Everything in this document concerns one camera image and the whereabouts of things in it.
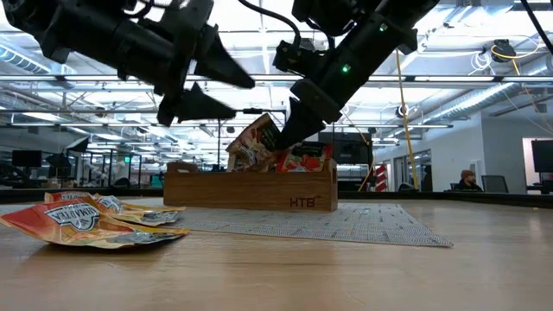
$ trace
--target chip bag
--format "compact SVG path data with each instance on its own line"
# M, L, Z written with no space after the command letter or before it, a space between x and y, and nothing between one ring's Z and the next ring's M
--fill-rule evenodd
M277 172L321 172L332 158L332 146L326 143L303 142L282 155Z
M186 207L150 207L138 206L120 201L113 195L101 196L94 194L94 200L102 213L107 213L114 219L128 221L140 225L159 226L174 223Z
M186 229L131 225L100 212L92 197L38 204L0 217L0 222L49 243L117 249L185 236Z
M276 163L273 152L279 135L280 131L270 115L263 114L226 148L230 154L227 171L270 171L271 165L274 167Z
M77 198L90 197L89 193L80 191L66 191L57 194L44 194L44 203L54 203L64 200L75 200Z

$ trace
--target yellow cable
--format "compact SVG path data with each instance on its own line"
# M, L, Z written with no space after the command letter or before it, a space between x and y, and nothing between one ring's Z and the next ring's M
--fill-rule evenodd
M515 67L515 71L517 72L517 75L521 75L520 74L520 69L518 69L518 65L517 65L517 62L515 60L512 60L512 66ZM532 98L532 96L530 95L530 92L528 91L528 89L526 87L523 87L523 88L526 91L526 94L528 94L528 97L530 98L530 101L532 102L532 105L534 106L534 109L536 111L539 111L539 109L537 108L536 102L534 101L534 98ZM550 130L553 130L553 127L551 127L551 125L549 124L549 122L547 122L547 119L544 116L542 116L542 119L543 119L543 122L545 123L545 125L547 125L547 127L550 128Z
M402 75L401 75L401 64L399 63L399 49L396 49L396 65L397 65L397 76L399 77L399 91L401 93L401 111L404 115L405 137L407 138L407 146L409 147L409 158L411 160L411 173L413 174L413 186L415 187L415 189L418 189L418 178L416 176L415 157L413 156L413 147L411 145L411 136L409 133L409 122L407 121L407 108L405 107L404 83L402 81Z
M529 53L527 53L527 54L520 55L520 56L507 56L507 55L499 54L499 53L495 52L495 50L494 50L496 47L497 47L497 46L494 45L492 48L490 48L490 51L492 51L493 54L496 54L497 56L503 57L503 58L508 59L508 60L519 60L519 59L523 59L524 57L528 57L528 56L530 56L530 55L535 54L535 53L538 51L538 49L539 49L539 44L536 45L536 49L535 49L535 50L533 50L533 51L531 51L531 52L529 52Z

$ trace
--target cable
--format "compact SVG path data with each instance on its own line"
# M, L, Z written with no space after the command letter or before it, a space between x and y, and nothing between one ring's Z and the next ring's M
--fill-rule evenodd
M249 2L247 2L246 0L238 0L238 1L250 10L254 10L259 14L275 18L275 19L287 24L288 26L290 26L292 28L292 30L294 30L294 35L295 35L294 36L294 42L292 43L292 45L296 49L300 48L300 43L302 43L302 34L300 33L300 29L290 19L288 19L288 18L286 18L286 17L284 17L284 16L282 16L278 13L275 13L273 11L269 11L269 10L260 8L256 5L253 5Z
M534 27L536 28L536 31L542 37L543 43L545 43L545 46L553 54L553 44L551 44L551 41L550 41L549 37L543 31L542 25L540 25L539 21L536 18L536 15L534 15L534 12L532 11L532 8L528 4L528 0L520 0L520 2L524 6L524 9L526 10L526 13L528 13L528 17L532 21L532 24L534 24Z
M397 76L399 78L399 92L401 94L401 111L407 111L405 108L405 97L404 97L404 83L401 75L401 63L399 61L399 49L396 49L396 65L397 65ZM407 121L407 113L404 113L404 128L405 128L405 137L407 138L407 146L409 147L409 158L411 161L411 173L413 174L413 186L415 189L418 189L418 178L416 176L416 166L415 166L415 157L413 156L413 146L411 145L411 136L409 133L409 122Z
M499 54L499 53L495 52L494 49L495 49L496 47L497 47L496 45L492 46L492 48L490 48L490 51L492 51L492 53L496 54L497 56L502 57L502 58L505 58L505 59L508 59L508 60L519 60L519 59L523 59L524 57L528 57L528 56L530 56L530 55L533 55L533 54L537 53L537 51L538 51L539 48L540 48L540 47L539 47L539 44L538 44L538 45L536 45L536 49L534 49L533 51L531 51L531 52L529 52L529 53L526 53L526 54L523 54L523 55L519 55L519 56L507 56L507 55L503 55L503 54Z
M143 19L148 15L148 13L152 10L154 5L156 4L156 0L140 0L140 1L145 4L144 7L134 14L125 13L127 17Z
M517 65L517 62L515 60L512 60L512 65L515 67L515 71L517 72L517 75L520 76L521 75L520 70L518 69L518 65ZM538 111L537 105L534 102L534 98L532 98L532 96L530 95L530 92L528 91L528 89L526 87L523 87L523 88L526 91L526 94L528 94L528 97L530 98L530 101L532 102L532 105L534 106L534 109L536 111ZM540 114L540 116L542 117L542 120L545 123L545 125L547 125L547 127L550 128L551 131L553 131L553 127L551 127L551 125L547 122L547 119L542 114Z

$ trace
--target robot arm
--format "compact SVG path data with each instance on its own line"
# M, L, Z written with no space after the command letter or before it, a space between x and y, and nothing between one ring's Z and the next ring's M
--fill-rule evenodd
M235 111L202 93L198 85L183 90L192 60L195 74L243 88L255 83L225 51L217 26L206 24L213 0L173 0L162 20L144 18L155 5L138 0L3 0L10 24L31 34L44 56L65 63L76 51L118 70L122 80L135 76L164 95L158 121L170 126L191 119L235 116Z
M295 0L294 16L345 39L324 55L282 41L273 65L304 77L292 86L291 114L279 147L286 148L341 118L340 110L396 49L417 48L415 23L439 0Z

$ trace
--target office chair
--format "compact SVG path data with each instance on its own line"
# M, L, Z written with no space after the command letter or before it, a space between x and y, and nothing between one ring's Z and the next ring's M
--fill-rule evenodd
M482 186L485 193L490 194L508 194L507 181L501 175L483 175Z

